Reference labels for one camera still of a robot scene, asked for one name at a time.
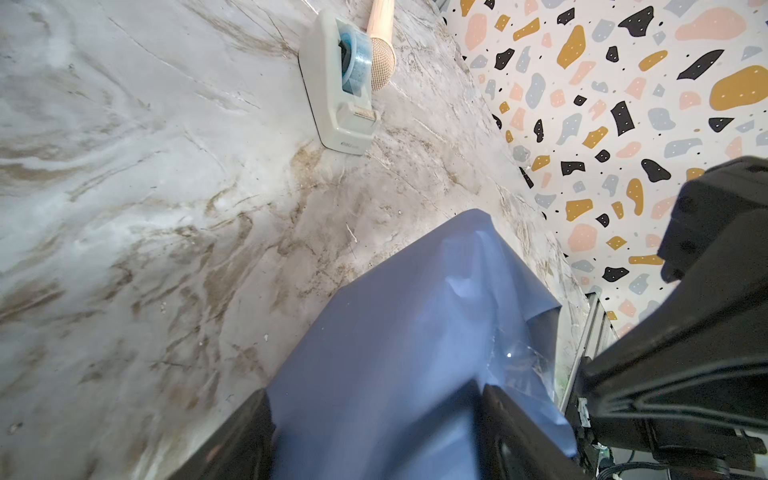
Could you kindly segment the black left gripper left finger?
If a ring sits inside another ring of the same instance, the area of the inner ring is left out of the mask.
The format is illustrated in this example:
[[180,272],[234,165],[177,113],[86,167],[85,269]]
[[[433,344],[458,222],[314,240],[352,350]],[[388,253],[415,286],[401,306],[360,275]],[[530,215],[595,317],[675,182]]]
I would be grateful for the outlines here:
[[169,479],[268,479],[275,430],[266,390],[257,390]]

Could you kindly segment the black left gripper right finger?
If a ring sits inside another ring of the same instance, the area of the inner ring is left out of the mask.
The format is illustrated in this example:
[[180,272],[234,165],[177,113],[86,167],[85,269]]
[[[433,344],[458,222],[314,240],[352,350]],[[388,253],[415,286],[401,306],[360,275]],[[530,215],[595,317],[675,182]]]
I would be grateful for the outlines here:
[[483,389],[479,424],[483,479],[585,479],[529,416],[498,386]]

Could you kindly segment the blue wrapping paper sheet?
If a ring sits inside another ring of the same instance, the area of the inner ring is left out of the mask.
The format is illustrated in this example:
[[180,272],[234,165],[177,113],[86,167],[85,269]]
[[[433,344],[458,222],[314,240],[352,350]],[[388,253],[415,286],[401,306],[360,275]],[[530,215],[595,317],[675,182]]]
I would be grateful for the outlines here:
[[267,388],[276,479],[477,479],[484,387],[567,457],[560,303],[491,217],[459,214],[341,288]]

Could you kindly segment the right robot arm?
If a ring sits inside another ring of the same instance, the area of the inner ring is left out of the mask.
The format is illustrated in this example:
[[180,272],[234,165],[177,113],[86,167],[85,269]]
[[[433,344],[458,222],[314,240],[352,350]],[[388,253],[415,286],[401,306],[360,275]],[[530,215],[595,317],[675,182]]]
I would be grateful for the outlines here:
[[686,182],[658,254],[672,293],[581,367],[584,435],[672,479],[733,479],[767,450],[766,161]]

